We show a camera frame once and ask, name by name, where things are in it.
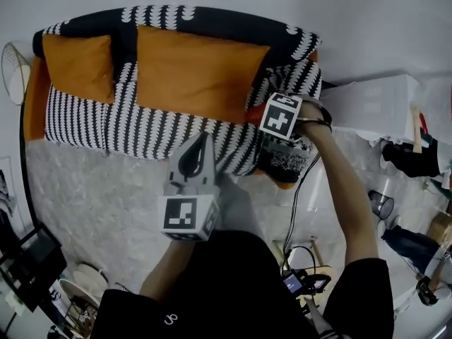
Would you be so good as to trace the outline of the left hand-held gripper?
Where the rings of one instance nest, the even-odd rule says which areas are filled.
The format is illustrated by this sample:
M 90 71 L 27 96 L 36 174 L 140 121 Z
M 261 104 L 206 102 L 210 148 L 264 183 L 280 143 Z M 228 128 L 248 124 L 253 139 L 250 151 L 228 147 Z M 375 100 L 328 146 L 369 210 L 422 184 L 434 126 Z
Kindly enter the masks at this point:
M 198 173 L 201 181 L 215 181 L 215 148 L 213 137 L 199 133 L 178 147 L 169 159 L 168 179 L 187 181 Z M 161 233 L 176 241 L 207 241 L 218 217 L 219 187 L 190 186 L 178 182 L 166 185 L 158 199 Z

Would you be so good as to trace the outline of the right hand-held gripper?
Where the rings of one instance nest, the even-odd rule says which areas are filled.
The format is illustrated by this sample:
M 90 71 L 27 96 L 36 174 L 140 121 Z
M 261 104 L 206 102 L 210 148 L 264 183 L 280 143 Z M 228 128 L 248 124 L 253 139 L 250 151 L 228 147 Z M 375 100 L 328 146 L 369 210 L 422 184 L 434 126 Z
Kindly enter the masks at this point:
M 259 129 L 283 140 L 290 140 L 303 99 L 273 93 L 268 99 Z

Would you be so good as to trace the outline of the person's left forearm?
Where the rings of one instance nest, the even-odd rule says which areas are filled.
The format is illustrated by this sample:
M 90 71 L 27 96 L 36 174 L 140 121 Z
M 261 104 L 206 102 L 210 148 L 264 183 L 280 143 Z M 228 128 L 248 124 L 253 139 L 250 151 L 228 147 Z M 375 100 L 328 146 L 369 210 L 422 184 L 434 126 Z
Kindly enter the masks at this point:
M 195 242 L 172 241 L 156 267 L 144 280 L 139 295 L 163 302 L 186 269 Z

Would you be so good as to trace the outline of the person's right forearm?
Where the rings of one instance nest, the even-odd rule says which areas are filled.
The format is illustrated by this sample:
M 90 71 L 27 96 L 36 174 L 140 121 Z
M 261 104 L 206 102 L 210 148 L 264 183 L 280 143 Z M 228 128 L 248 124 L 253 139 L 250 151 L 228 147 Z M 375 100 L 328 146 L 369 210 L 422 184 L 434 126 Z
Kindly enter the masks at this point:
M 378 258 L 373 213 L 365 187 L 343 155 L 328 126 L 320 124 L 323 114 L 313 102 L 302 103 L 297 132 L 307 136 L 323 161 L 338 222 L 343 231 L 345 263 Z

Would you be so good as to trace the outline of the white water dispenser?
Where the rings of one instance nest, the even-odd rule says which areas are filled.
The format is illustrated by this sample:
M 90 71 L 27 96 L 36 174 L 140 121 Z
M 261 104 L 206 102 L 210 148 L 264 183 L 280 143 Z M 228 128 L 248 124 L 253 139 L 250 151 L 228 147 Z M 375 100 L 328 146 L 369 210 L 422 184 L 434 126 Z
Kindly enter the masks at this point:
M 324 90 L 320 102 L 337 130 L 412 141 L 411 105 L 419 89 L 418 81 L 402 74 Z

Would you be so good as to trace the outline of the large orange cushion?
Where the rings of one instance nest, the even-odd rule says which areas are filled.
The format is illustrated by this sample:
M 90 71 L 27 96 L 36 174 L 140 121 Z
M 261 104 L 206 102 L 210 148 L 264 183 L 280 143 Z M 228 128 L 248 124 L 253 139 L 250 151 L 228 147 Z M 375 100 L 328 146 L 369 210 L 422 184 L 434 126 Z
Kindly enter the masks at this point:
M 137 105 L 243 124 L 270 48 L 145 25 L 138 27 Z

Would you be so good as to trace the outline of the person's black shirt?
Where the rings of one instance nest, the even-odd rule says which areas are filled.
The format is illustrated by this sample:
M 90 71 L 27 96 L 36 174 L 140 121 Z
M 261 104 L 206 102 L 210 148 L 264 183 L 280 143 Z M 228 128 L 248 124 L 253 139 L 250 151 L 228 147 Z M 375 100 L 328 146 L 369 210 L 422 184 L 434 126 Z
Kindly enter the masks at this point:
M 387 263 L 346 265 L 323 318 L 351 339 L 392 339 L 393 298 Z M 264 241 L 219 231 L 200 242 L 164 302 L 107 290 L 92 339 L 319 339 L 287 289 Z

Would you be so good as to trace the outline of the black mesh waste bin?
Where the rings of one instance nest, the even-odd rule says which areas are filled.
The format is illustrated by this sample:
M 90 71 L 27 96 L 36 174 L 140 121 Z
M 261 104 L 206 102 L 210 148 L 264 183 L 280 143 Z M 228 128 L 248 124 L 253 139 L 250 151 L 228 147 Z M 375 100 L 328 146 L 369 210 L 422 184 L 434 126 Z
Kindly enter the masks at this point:
M 380 220 L 387 219 L 393 212 L 394 200 L 391 197 L 383 195 L 378 191 L 371 190 L 368 192 L 371 203 L 372 213 Z

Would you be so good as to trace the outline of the round white mirror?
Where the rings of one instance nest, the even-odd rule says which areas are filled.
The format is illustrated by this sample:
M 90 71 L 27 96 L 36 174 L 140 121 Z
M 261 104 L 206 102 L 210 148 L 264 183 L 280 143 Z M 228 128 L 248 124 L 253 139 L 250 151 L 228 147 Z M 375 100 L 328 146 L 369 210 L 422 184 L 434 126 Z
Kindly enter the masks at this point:
M 100 270 L 83 263 L 73 272 L 73 281 L 61 278 L 59 285 L 69 299 L 83 299 L 96 309 L 109 287 Z

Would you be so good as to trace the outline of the small orange cushion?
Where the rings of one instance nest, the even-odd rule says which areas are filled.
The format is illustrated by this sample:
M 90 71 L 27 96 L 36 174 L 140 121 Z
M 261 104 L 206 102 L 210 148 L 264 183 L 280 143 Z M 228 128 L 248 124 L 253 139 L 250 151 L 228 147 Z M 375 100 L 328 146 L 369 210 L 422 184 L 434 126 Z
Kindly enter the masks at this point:
M 114 102 L 114 64 L 109 35 L 79 38 L 46 34 L 42 39 L 50 80 L 80 99 Z

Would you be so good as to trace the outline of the black device with screen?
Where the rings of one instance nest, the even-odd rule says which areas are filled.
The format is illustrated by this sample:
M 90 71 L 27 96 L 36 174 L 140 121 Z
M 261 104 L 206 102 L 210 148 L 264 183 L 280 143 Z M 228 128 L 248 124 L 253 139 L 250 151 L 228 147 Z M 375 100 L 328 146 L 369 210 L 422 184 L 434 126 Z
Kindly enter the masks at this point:
M 314 296 L 322 293 L 331 281 L 331 277 L 326 274 L 308 274 L 304 269 L 291 270 L 283 277 L 283 282 L 288 290 L 296 297 L 300 295 Z

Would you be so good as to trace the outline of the black glass side table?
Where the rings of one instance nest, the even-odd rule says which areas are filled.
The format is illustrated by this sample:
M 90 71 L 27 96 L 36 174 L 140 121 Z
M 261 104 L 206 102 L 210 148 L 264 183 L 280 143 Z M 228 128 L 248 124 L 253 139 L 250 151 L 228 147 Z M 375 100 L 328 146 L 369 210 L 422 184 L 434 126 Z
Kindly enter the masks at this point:
M 31 311 L 67 267 L 61 243 L 40 223 L 0 256 L 0 275 Z

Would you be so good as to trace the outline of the black white poster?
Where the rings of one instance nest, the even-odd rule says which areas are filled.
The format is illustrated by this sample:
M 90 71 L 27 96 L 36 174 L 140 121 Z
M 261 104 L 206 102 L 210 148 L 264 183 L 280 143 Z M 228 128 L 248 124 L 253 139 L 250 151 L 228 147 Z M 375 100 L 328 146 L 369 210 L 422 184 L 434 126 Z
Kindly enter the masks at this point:
M 16 210 L 16 197 L 8 189 L 4 171 L 0 169 L 0 222 L 3 224 L 13 222 Z

